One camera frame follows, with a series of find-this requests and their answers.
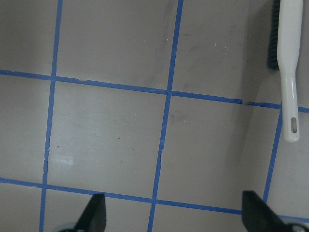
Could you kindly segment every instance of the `blue tape line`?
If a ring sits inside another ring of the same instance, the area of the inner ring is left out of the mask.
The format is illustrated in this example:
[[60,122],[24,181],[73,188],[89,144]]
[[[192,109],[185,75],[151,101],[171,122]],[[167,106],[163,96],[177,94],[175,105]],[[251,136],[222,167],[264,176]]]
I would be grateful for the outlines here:
[[[173,60],[173,62],[172,62],[171,65],[173,65],[173,63],[175,62],[175,58],[172,57],[172,60]],[[20,77],[40,79],[40,80],[51,80],[52,79],[48,75],[41,75],[41,74],[28,73],[28,72],[15,72],[15,71],[9,71],[9,70],[0,70],[0,74],[1,75],[9,75],[9,76],[20,76]],[[92,81],[92,80],[81,81],[77,78],[71,78],[71,77],[56,76],[56,81],[73,83],[73,84],[98,86],[98,87],[106,87],[106,88],[115,88],[115,89],[124,89],[124,90],[138,91],[138,92],[147,92],[147,93],[167,95],[167,90],[164,90],[164,89],[130,86],[130,85],[107,83],[107,82]],[[202,99],[202,100],[217,101],[217,102],[243,104],[241,99],[230,99],[230,98],[219,97],[219,96],[197,94],[197,93],[187,93],[187,92],[181,92],[181,91],[172,91],[172,96],[184,97],[184,98],[193,98],[193,99]],[[268,103],[268,102],[249,102],[245,105],[265,107],[265,108],[271,108],[271,109],[280,109],[281,108],[280,104]],[[299,107],[298,111],[302,112],[302,113],[309,113],[309,108]]]
[[59,39],[60,39],[60,23],[61,23],[61,15],[62,15],[62,5],[63,5],[63,0],[58,0],[55,37],[54,37],[52,77],[56,77],[56,73],[57,73],[57,59],[58,59],[58,47],[59,47]]
[[[0,177],[0,183],[20,185],[20,186],[33,187],[33,188],[44,187],[46,189],[51,189],[51,190],[57,190],[57,191],[63,191],[63,192],[73,192],[73,193],[86,194],[86,195],[93,195],[95,193],[104,193],[105,196],[108,198],[124,199],[124,200],[143,202],[143,203],[153,202],[152,199],[144,198],[144,197],[135,197],[135,196],[129,196],[129,195],[100,192],[100,191],[93,191],[93,190],[86,190],[86,189],[79,189],[79,188],[69,188],[69,187],[62,187],[62,186],[55,186],[55,185],[42,185],[40,183],[12,180],[12,179],[2,178],[2,177]],[[164,201],[164,200],[156,200],[156,204],[241,215],[241,210],[227,209],[227,208],[220,208],[220,207],[206,206],[206,205],[199,205],[199,204],[172,202],[172,201]],[[309,218],[303,218],[303,217],[300,218],[300,217],[293,217],[293,216],[286,216],[286,215],[279,215],[279,217],[290,218],[290,219],[298,220],[301,222],[309,223]]]
[[42,184],[39,184],[39,183],[27,182],[27,181],[21,181],[21,180],[12,180],[12,179],[2,178],[2,177],[0,177],[0,183],[21,185],[21,186],[34,187],[34,188],[42,188]]
[[173,86],[173,78],[174,78],[174,72],[175,72],[175,62],[176,62],[178,37],[179,37],[182,12],[183,12],[183,0],[178,0],[173,45],[172,45],[172,52],[171,52],[170,64],[169,64],[168,91],[167,91],[167,96],[165,100],[162,129],[161,129],[161,136],[160,136],[160,145],[159,145],[158,158],[157,158],[157,164],[156,164],[155,176],[154,176],[155,180],[154,180],[154,188],[153,188],[153,198],[152,198],[152,204],[151,204],[151,209],[149,213],[147,232],[152,232],[153,225],[154,225],[155,206],[157,203],[158,187],[159,187],[159,180],[160,180],[160,173],[161,173],[161,156],[162,156],[162,152],[164,149],[166,130],[167,130],[167,125],[168,125],[169,106],[170,106],[170,100],[171,100],[171,94],[172,94],[172,86]]
[[299,112],[302,112],[302,113],[309,113],[309,108],[299,107],[299,108],[298,108],[298,111],[299,111]]
[[264,188],[264,194],[263,194],[263,201],[267,203],[269,190],[270,190],[270,184],[272,179],[272,173],[274,171],[275,162],[276,162],[276,155],[279,145],[279,139],[280,139],[280,133],[281,133],[281,127],[282,127],[282,110],[280,109],[276,133],[275,133],[275,139],[274,139],[274,145],[272,147],[271,157],[270,157],[270,163],[268,167],[268,173]]
[[144,203],[152,202],[152,199],[150,198],[129,196],[129,195],[123,195],[123,194],[110,193],[110,192],[101,192],[101,191],[93,191],[93,190],[86,190],[86,189],[79,189],[79,188],[61,187],[61,186],[55,186],[55,185],[47,185],[46,188],[52,189],[52,190],[64,191],[64,192],[87,194],[87,195],[93,195],[96,193],[104,193],[105,196],[109,198],[116,198],[116,199],[123,199],[123,200],[128,200],[128,201],[144,202]]
[[59,37],[60,37],[62,5],[63,5],[63,1],[58,0],[55,37],[54,37],[53,63],[52,63],[52,70],[51,70],[51,83],[50,83],[49,103],[48,103],[47,130],[46,130],[45,153],[44,153],[45,159],[44,159],[43,177],[42,177],[42,194],[41,194],[41,209],[40,209],[40,223],[39,223],[40,232],[44,231],[46,185],[47,185],[47,175],[48,175],[48,156],[49,156],[49,147],[50,147],[50,137],[51,137],[51,132],[52,132],[52,119],[53,119],[54,96],[55,96],[55,86],[56,86],[55,78],[56,78],[56,72],[57,72],[57,55],[58,55],[58,45],[59,45]]
[[249,102],[246,105],[266,107],[266,108],[272,108],[272,109],[280,109],[281,108],[280,104],[267,103],[267,102]]
[[186,92],[172,91],[172,95],[177,96],[177,97],[184,97],[184,98],[194,98],[194,99],[202,99],[202,100],[209,100],[209,101],[242,104],[241,99],[229,99],[229,98],[224,98],[224,97],[217,97],[217,96],[197,94],[197,93],[186,93]]
[[164,89],[129,86],[129,85],[107,83],[107,82],[100,82],[100,81],[91,81],[91,80],[81,81],[76,78],[68,78],[68,77],[62,77],[62,76],[57,76],[56,80],[61,81],[61,82],[68,82],[68,83],[82,84],[82,85],[89,85],[89,86],[116,88],[116,89],[132,90],[132,91],[155,93],[155,94],[167,94],[167,91]]
[[27,77],[27,78],[34,78],[40,80],[51,80],[50,76],[41,75],[41,74],[33,74],[28,72],[15,72],[9,70],[0,70],[1,75],[8,75],[8,76],[20,76],[20,77]]
[[163,201],[163,200],[158,200],[157,204],[241,215],[241,210],[227,209],[227,208],[220,208],[220,207],[213,207],[213,206],[206,206],[206,205],[199,205],[199,204],[189,204],[189,203],[171,202],[171,201]]
[[43,165],[43,178],[42,178],[42,194],[41,194],[41,210],[40,210],[40,232],[43,232],[44,228],[44,215],[45,215],[45,201],[46,201],[46,183],[48,173],[48,156],[50,147],[50,136],[52,132],[52,118],[54,108],[54,92],[55,92],[55,81],[51,81],[50,92],[49,92],[49,105],[48,105],[48,117],[47,117],[47,130],[46,130],[46,141],[45,141],[45,154],[44,154],[44,165]]

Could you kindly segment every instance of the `brush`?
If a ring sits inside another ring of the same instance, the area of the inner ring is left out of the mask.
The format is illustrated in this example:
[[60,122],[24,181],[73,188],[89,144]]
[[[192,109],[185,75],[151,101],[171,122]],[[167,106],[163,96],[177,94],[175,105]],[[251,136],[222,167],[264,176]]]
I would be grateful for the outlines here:
[[283,136],[299,139],[296,68],[299,57],[303,0],[274,0],[267,65],[280,70]]

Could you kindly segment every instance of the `black bristles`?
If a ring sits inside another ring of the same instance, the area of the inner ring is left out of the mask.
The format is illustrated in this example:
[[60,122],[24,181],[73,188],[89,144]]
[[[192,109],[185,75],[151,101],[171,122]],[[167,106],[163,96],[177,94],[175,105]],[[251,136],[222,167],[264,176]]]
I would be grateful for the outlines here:
[[279,10],[280,0],[273,0],[272,16],[271,16],[271,32],[268,46],[267,66],[270,69],[278,70],[277,60],[277,43],[278,43],[278,25],[279,25]]

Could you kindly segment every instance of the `white brush handle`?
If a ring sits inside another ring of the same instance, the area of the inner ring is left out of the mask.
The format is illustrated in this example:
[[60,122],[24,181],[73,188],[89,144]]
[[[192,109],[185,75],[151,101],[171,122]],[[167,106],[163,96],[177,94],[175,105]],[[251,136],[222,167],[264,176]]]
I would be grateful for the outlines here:
[[295,74],[299,57],[303,0],[281,0],[277,59],[281,74],[283,136],[286,141],[299,139]]

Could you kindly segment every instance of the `blue tape grid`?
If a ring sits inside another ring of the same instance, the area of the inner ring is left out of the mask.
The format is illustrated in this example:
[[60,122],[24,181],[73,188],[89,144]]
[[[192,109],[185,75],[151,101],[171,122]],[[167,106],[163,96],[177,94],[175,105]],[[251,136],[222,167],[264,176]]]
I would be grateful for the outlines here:
[[[163,122],[162,122],[161,138],[160,138],[160,145],[159,145],[159,151],[158,151],[158,157],[157,157],[157,165],[156,165],[156,172],[155,172],[155,178],[154,178],[155,180],[154,180],[154,188],[153,188],[152,198],[150,199],[150,198],[143,198],[143,197],[136,197],[136,196],[129,196],[129,195],[105,192],[105,196],[109,197],[109,198],[117,198],[117,199],[129,200],[129,201],[151,203],[152,207],[151,207],[151,211],[150,211],[150,215],[149,215],[148,232],[151,232],[152,228],[153,228],[154,217],[155,217],[155,207],[156,207],[157,204],[241,215],[241,211],[237,210],[237,209],[227,209],[227,208],[198,205],[198,204],[190,204],[190,203],[164,201],[164,200],[157,199],[159,179],[160,179],[160,171],[161,171],[161,155],[162,155],[162,151],[163,151],[164,143],[165,143],[171,96],[192,98],[192,99],[201,99],[201,100],[208,100],[208,101],[234,103],[234,104],[243,104],[241,99],[229,99],[229,98],[224,98],[224,97],[219,97],[219,96],[211,96],[211,95],[205,95],[205,94],[196,94],[196,93],[188,93],[188,92],[180,92],[180,91],[173,91],[172,90],[175,61],[176,61],[176,54],[177,54],[177,46],[178,46],[178,37],[179,37],[179,30],[180,30],[180,25],[181,25],[181,16],[182,16],[182,9],[183,9],[183,0],[178,1],[167,90],[157,89],[157,88],[122,85],[122,84],[115,84],[115,83],[106,83],[106,82],[91,81],[91,80],[81,81],[81,80],[76,79],[76,78],[56,76],[56,64],[57,64],[57,54],[58,54],[58,45],[59,45],[62,5],[63,5],[63,0],[58,0],[55,38],[54,38],[54,50],[53,50],[53,63],[52,63],[51,75],[48,76],[48,75],[41,75],[41,74],[34,74],[34,73],[27,73],[27,72],[15,72],[15,71],[9,71],[9,70],[0,70],[0,74],[3,74],[3,75],[20,76],[20,77],[34,78],[34,79],[40,79],[40,80],[49,80],[51,82],[51,84],[50,84],[49,106],[48,106],[48,118],[47,118],[47,130],[46,130],[46,141],[45,141],[45,154],[44,154],[45,160],[44,160],[44,166],[43,166],[42,184],[26,182],[26,181],[18,181],[18,180],[12,180],[12,179],[6,179],[6,178],[0,177],[0,183],[7,183],[7,184],[14,184],[14,185],[21,185],[21,186],[28,186],[28,187],[34,187],[34,188],[41,188],[42,189],[41,211],[40,211],[40,232],[43,232],[43,227],[44,227],[45,200],[46,200],[46,190],[47,189],[53,189],[53,190],[65,191],[65,192],[74,192],[74,193],[80,193],[80,194],[88,194],[88,195],[98,193],[97,191],[92,191],[92,190],[53,186],[53,185],[47,184],[48,156],[49,156],[51,129],[52,129],[52,117],[53,117],[53,108],[54,108],[54,92],[55,92],[56,82],[67,82],[67,83],[74,83],[74,84],[81,84],[81,85],[90,85],[90,86],[107,87],[107,88],[115,88],[115,89],[123,89],[123,90],[131,90],[131,91],[139,91],[139,92],[147,92],[147,93],[153,93],[153,94],[166,95],[166,102],[165,102],[164,116],[163,116]],[[279,118],[278,118],[278,123],[277,123],[274,143],[273,143],[273,149],[272,149],[271,159],[270,159],[269,168],[268,168],[267,180],[266,180],[265,190],[264,190],[264,195],[263,195],[263,200],[265,202],[267,202],[270,184],[271,184],[271,179],[272,179],[272,174],[273,174],[273,169],[274,169],[275,160],[276,160],[276,154],[277,154],[278,145],[279,145],[280,134],[281,134],[281,126],[282,126],[281,105],[274,104],[274,103],[267,103],[267,102],[259,102],[259,103],[249,102],[246,105],[255,106],[255,107],[266,107],[266,108],[279,109],[280,110],[280,115],[279,115]],[[299,107],[298,110],[299,110],[299,112],[302,112],[302,113],[309,113],[309,108]],[[300,217],[292,217],[292,216],[281,216],[281,217],[282,218],[283,217],[284,218],[291,218],[291,219],[299,220],[299,221],[302,221],[302,222],[305,222],[305,223],[309,223],[309,218],[302,218],[302,217],[300,218]]]

